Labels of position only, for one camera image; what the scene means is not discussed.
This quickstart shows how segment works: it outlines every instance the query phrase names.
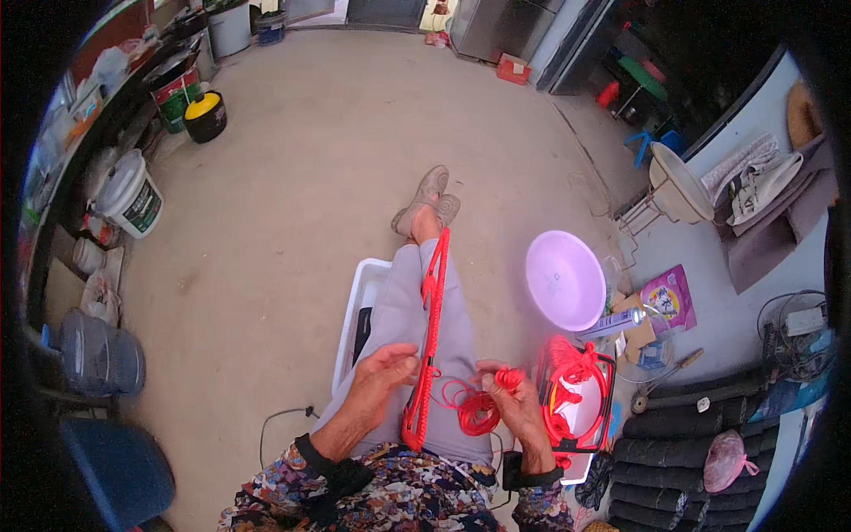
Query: shoe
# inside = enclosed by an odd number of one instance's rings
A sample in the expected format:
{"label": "shoe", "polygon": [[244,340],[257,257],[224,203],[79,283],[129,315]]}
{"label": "shoe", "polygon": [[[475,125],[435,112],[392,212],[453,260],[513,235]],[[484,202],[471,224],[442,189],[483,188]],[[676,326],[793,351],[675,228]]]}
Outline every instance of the shoe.
{"label": "shoe", "polygon": [[449,171],[445,166],[438,164],[429,170],[420,181],[420,186],[417,187],[417,192],[414,194],[411,204],[396,213],[396,216],[393,216],[393,221],[390,222],[390,228],[403,237],[410,237],[411,224],[414,221],[414,217],[425,205],[430,205],[437,211],[439,198],[446,191],[446,185],[448,184]]}
{"label": "shoe", "polygon": [[[393,224],[396,224],[397,221],[402,218],[402,216],[407,210],[408,208],[405,207],[404,209],[397,212],[396,216],[393,217],[393,222],[391,223],[391,226],[393,226]],[[440,220],[440,228],[443,229],[444,227],[449,227],[449,224],[452,223],[452,220],[455,219],[455,216],[458,215],[458,211],[460,210],[461,200],[457,196],[453,196],[452,194],[443,194],[440,199],[437,200],[436,210],[437,218]]]}

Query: bowl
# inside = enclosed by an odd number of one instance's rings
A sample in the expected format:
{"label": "bowl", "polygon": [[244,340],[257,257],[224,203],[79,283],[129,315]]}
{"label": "bowl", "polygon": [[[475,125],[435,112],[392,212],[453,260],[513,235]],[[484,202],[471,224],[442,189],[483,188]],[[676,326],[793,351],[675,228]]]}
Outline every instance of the bowl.
{"label": "bowl", "polygon": [[603,269],[588,246],[569,232],[544,232],[532,242],[526,282],[535,305],[561,329],[588,329],[603,314]]}

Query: wall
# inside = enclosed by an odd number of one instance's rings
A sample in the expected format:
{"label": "wall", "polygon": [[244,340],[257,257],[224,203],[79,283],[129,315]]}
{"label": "wall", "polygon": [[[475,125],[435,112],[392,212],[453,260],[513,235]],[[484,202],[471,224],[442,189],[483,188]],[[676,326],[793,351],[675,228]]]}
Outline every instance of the wall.
{"label": "wall", "polygon": [[[785,95],[798,78],[790,56],[781,60],[762,88],[742,111],[703,150],[688,162],[695,175],[702,175],[763,131],[773,131],[786,149]],[[697,314],[698,325],[674,337],[675,353],[682,356],[699,347],[705,355],[671,377],[672,382],[708,380],[755,363],[760,358],[757,313],[775,295],[799,289],[823,289],[826,214],[797,250],[766,277],[741,295],[729,279],[721,239],[708,221],[690,226],[655,221],[637,237],[637,264],[628,270],[633,286],[641,287],[667,269],[682,264]],[[635,244],[621,236],[620,247],[627,261]]]}
{"label": "wall", "polygon": [[188,6],[188,0],[165,0],[157,9],[154,10],[154,15],[151,17],[151,22],[157,25],[162,30],[181,9]]}
{"label": "wall", "polygon": [[568,35],[568,31],[574,27],[574,22],[579,18],[586,3],[587,0],[564,0],[564,4],[556,13],[556,18],[550,24],[550,29],[541,39],[538,48],[532,55],[532,60],[529,62],[532,67],[532,74],[529,76],[530,83],[535,85],[538,82],[544,69],[550,64],[552,56],[555,55],[558,45]]}
{"label": "wall", "polygon": [[123,43],[126,39],[142,37],[147,13],[154,10],[153,0],[139,0],[113,16],[80,47],[69,66],[74,83],[79,84],[92,73],[100,52]]}

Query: refrigerator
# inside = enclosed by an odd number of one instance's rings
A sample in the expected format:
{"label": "refrigerator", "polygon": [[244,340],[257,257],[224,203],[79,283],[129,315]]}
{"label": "refrigerator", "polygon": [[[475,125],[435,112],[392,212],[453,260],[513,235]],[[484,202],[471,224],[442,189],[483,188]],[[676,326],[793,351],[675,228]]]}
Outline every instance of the refrigerator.
{"label": "refrigerator", "polygon": [[449,26],[455,53],[499,62],[503,53],[531,60],[564,0],[459,0]]}

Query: blue stool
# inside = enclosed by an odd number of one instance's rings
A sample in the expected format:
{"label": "blue stool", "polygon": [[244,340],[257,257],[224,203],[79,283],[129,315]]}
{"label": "blue stool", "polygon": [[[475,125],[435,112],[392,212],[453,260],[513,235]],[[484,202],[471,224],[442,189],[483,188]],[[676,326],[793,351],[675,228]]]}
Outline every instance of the blue stool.
{"label": "blue stool", "polygon": [[[636,155],[636,162],[635,162],[636,170],[641,168],[641,161],[644,160],[644,152],[647,151],[647,146],[650,145],[650,142],[655,140],[653,138],[653,136],[650,134],[650,132],[645,129],[641,133],[634,134],[632,137],[628,137],[626,140],[624,140],[624,146],[626,146],[630,142],[633,142],[634,140],[638,140],[638,139],[643,139],[643,140],[642,140],[642,143],[641,143],[641,147],[638,148],[638,154]],[[669,148],[671,148],[671,151],[676,153],[677,155],[682,154],[683,148],[685,147],[683,145],[683,144],[685,144],[683,142],[683,138],[680,136],[679,133],[677,133],[673,129],[671,131],[668,131],[667,133],[663,134],[662,138],[659,139],[659,142],[664,144],[665,146],[668,146]]]}
{"label": "blue stool", "polygon": [[171,506],[174,479],[151,434],[84,418],[65,418],[60,434],[110,530],[132,529]]}

